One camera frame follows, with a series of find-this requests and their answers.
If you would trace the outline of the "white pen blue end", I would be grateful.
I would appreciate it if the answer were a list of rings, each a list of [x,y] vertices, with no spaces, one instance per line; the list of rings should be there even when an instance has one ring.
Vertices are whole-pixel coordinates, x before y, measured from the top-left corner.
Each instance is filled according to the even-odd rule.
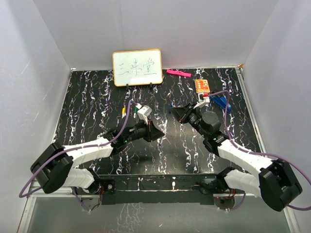
[[[167,131],[167,123],[168,123],[168,120],[166,119],[165,122],[163,123],[163,133],[166,133]]]

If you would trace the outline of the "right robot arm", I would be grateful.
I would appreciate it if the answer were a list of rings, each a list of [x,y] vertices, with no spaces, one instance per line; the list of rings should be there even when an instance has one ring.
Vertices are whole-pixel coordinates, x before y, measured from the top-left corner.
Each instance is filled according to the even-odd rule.
[[[170,111],[179,123],[190,124],[203,137],[203,144],[209,152],[246,171],[227,167],[213,181],[201,181],[203,189],[224,193],[231,189],[243,190],[262,198],[278,212],[302,193],[302,187],[288,162],[255,155],[242,146],[234,145],[233,140],[221,132],[221,123],[215,112],[201,113],[193,103],[172,107]]]

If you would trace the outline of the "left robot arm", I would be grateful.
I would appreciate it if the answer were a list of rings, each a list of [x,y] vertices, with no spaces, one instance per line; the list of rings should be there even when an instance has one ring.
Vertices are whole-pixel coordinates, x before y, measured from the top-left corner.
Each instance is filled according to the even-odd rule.
[[[46,194],[61,187],[82,188],[94,194],[100,189],[100,178],[90,168],[79,168],[80,165],[118,154],[134,140],[142,138],[152,142],[164,135],[151,120],[139,120],[122,132],[113,129],[96,140],[79,145],[62,146],[55,142],[31,165],[30,171]]]

